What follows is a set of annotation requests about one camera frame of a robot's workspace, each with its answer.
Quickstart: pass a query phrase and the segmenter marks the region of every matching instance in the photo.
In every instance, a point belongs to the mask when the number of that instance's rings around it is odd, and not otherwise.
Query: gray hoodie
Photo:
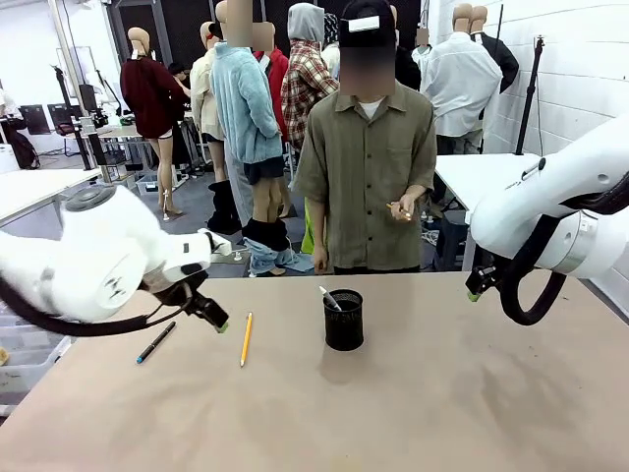
[[[312,3],[296,3],[288,10],[288,38],[323,42],[325,10]]]

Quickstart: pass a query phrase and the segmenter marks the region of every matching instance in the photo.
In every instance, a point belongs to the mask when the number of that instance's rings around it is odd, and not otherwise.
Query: olive green shirt
[[[421,263],[419,203],[413,222],[387,204],[411,185],[432,189],[436,136],[432,106],[396,83],[371,120],[354,96],[335,92],[308,118],[295,188],[325,204],[332,266],[394,270]]]

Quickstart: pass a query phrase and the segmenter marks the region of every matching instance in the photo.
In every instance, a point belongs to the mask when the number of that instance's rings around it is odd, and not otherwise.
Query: plaid shirt
[[[291,40],[291,57],[282,83],[282,114],[293,148],[302,149],[308,114],[322,98],[338,89],[321,59],[317,42]]]

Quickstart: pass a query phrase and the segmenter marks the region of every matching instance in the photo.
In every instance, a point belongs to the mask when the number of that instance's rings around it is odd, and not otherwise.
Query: hand
[[[313,250],[314,273],[327,272],[327,249],[321,245],[315,245]]]
[[[415,214],[415,199],[410,195],[403,195],[399,202],[390,205],[391,216],[397,221],[410,222]]]

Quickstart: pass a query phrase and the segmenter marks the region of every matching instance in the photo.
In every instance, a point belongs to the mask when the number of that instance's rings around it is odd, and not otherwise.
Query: black pen
[[[153,352],[153,349],[155,349],[157,345],[164,340],[168,333],[173,330],[173,327],[175,327],[176,324],[177,323],[175,322],[170,322],[166,329],[161,331],[157,338],[148,345],[148,347],[140,356],[138,356],[138,359],[136,359],[136,363],[141,364],[150,355],[150,353]]]

